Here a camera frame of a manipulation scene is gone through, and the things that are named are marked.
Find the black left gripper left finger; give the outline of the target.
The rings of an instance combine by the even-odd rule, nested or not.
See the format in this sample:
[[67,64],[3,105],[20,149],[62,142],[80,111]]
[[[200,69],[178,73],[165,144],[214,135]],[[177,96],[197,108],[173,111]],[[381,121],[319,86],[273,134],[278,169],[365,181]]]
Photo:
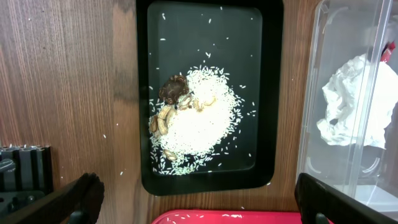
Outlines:
[[85,173],[62,189],[1,219],[2,224],[96,223],[104,200],[104,183]]

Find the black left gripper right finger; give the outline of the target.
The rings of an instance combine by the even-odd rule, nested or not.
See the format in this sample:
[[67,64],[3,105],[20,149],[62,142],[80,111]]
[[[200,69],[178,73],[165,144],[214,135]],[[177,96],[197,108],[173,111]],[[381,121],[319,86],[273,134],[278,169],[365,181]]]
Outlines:
[[397,224],[307,173],[298,175],[294,195],[303,224]]

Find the white napkin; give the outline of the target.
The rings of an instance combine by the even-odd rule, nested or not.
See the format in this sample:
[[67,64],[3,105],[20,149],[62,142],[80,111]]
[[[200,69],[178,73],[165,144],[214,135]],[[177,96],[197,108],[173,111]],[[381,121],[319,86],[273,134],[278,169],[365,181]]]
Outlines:
[[[327,103],[325,117],[317,121],[321,138],[329,145],[347,146],[358,140],[364,98],[360,96],[363,80],[369,76],[371,64],[365,54],[347,61],[322,87]],[[364,140],[365,146],[385,148],[385,129],[390,125],[397,104],[397,74],[386,63],[380,62],[374,86],[371,110]]]

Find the food scraps and rice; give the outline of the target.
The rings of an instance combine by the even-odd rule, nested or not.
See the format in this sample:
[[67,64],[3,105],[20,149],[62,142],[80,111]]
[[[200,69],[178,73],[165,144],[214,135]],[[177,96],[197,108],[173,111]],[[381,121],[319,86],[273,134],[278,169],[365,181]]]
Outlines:
[[240,147],[244,119],[256,118],[258,109],[234,85],[223,67],[194,66],[181,81],[176,95],[162,91],[150,99],[150,166],[161,176],[212,173],[231,167],[228,159]]

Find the red snack wrapper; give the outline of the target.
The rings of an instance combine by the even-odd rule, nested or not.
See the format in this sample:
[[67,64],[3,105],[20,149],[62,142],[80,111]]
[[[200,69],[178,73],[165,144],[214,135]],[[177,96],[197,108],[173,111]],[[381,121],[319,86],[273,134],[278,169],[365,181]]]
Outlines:
[[381,54],[381,62],[387,63],[391,59],[391,55],[396,48],[395,42],[388,42],[384,47],[382,54]]

